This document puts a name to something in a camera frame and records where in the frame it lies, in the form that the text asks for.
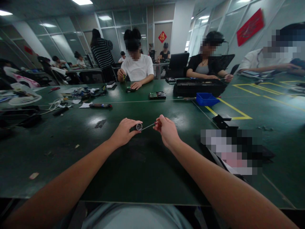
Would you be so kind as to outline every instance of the ceiling light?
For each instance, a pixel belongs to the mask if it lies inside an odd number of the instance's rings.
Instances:
[[[101,19],[102,21],[112,20],[112,18],[109,16],[99,16],[98,18]]]
[[[6,15],[13,15],[13,14],[10,13],[10,12],[6,12],[6,11],[3,11],[3,10],[0,10],[0,16],[6,16]]]
[[[78,5],[89,5],[93,4],[90,0],[72,0]]]
[[[199,19],[207,19],[207,18],[209,18],[210,16],[202,16],[202,17],[200,17]]]
[[[51,24],[48,24],[48,23],[42,23],[42,24],[39,24],[39,25],[42,25],[44,27],[49,27],[49,28],[56,27],[56,25],[51,25]]]

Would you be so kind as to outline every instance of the gray top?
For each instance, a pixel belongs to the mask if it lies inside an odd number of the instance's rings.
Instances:
[[[173,205],[104,203],[91,212],[83,222],[82,229],[89,228],[192,229],[192,226]]]
[[[198,66],[196,68],[196,73],[199,73],[199,74],[205,74],[207,75],[209,73],[209,67],[208,66]]]

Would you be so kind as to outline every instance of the ceiling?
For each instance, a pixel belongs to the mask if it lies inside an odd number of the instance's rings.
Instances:
[[[13,15],[0,17],[0,25],[15,21],[54,17],[63,15],[86,14],[93,11],[122,9],[131,6],[146,6],[178,0],[91,0],[91,5],[77,5],[72,0],[1,0],[0,9]],[[224,0],[196,0],[193,16],[203,9],[209,13],[211,9]]]

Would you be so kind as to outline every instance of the black case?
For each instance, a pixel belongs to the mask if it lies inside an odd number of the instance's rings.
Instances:
[[[165,81],[166,81],[167,83],[175,83],[175,82],[176,82],[176,79],[175,79],[175,78],[172,78],[172,77],[166,77],[166,78],[165,78]]]
[[[186,79],[176,80],[174,96],[196,97],[196,93],[211,93],[218,97],[225,91],[226,84],[217,79]]]

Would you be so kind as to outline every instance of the green workbench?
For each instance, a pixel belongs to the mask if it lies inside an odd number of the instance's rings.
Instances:
[[[45,114],[43,121],[35,127],[15,127],[14,136],[1,140],[0,197],[30,198],[108,139],[125,117],[141,120],[146,127],[163,114],[175,122],[181,139],[202,153],[200,130],[216,129],[211,118],[217,113],[225,113],[235,117],[234,121],[241,129],[274,128],[274,131],[263,131],[263,145],[276,154],[274,163],[264,164],[263,174],[256,176],[251,185],[279,208],[302,209],[305,206],[302,197],[305,190],[302,164],[305,101],[287,95],[291,94],[287,89],[289,82],[280,83],[293,80],[302,81],[302,78],[279,75],[271,82],[281,87],[273,84],[254,87],[251,86],[253,79],[236,77],[221,95],[222,101],[211,108],[174,97],[173,85],[165,80],[154,80],[134,93],[126,93],[125,84],[119,83],[115,89],[108,90],[106,96],[93,100],[94,103],[111,103],[112,109],[79,109],[80,104],[73,105],[64,116]],[[88,86],[97,88],[101,84]],[[61,86],[60,90],[49,94],[52,87],[42,89],[38,94],[43,98],[33,105],[47,109],[50,102],[61,97],[60,92],[70,87],[75,85]],[[155,91],[164,91],[166,100],[148,100],[148,93]],[[7,102],[1,104],[1,108],[7,107],[10,107]],[[106,122],[100,128],[97,124],[101,120]],[[39,175],[30,180],[29,176],[34,172]],[[81,199],[209,205],[152,128],[113,152]]]

